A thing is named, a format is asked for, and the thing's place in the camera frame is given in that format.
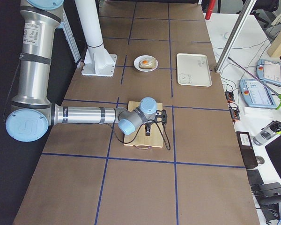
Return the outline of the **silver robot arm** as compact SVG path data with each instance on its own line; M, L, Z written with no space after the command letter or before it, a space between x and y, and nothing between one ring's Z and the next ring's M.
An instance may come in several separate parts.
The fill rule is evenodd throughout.
M116 123L125 135L138 134L142 126L149 131L156 124L166 141L166 111L158 110L151 97L143 98L132 111L123 107L59 106L47 99L54 32L63 20L63 4L61 0L21 1L25 25L17 70L19 88L5 121L8 134L18 141L32 142L41 138L49 126L59 123Z

